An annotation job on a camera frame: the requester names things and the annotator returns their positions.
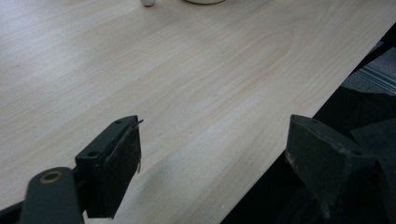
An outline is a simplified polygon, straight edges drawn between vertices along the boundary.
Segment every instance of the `gray carpet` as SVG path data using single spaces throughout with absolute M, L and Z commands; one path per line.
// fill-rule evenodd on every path
M 396 48 L 351 74 L 342 86 L 355 91 L 396 95 Z

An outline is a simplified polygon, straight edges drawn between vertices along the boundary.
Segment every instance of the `wood grain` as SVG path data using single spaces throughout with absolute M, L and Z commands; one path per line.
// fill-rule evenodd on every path
M 0 1 L 0 208 L 137 114 L 114 221 L 217 223 L 396 21 L 391 0 Z

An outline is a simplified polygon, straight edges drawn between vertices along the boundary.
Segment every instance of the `white bowl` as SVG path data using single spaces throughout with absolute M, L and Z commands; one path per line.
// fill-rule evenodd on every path
M 214 3 L 219 3 L 224 0 L 187 0 L 192 3 L 198 3 L 198 4 L 214 4 Z
M 140 0 L 140 2 L 143 4 L 145 7 L 152 7 L 155 4 L 155 0 Z

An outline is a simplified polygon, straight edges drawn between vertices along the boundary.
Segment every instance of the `screw hole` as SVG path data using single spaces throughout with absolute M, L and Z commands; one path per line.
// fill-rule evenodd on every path
M 97 157 L 99 155 L 99 153 L 97 151 L 92 151 L 90 153 L 88 153 L 89 157 Z
M 40 182 L 42 184 L 49 184 L 49 183 L 59 180 L 62 177 L 62 175 L 63 175 L 63 173 L 60 171 L 49 172 L 49 173 L 41 176 Z

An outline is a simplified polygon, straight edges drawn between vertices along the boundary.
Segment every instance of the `light wood tabletop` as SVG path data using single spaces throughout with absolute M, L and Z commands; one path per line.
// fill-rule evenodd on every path
M 393 0 L 0 1 L 0 209 L 138 115 L 114 220 L 218 223 L 396 22 Z

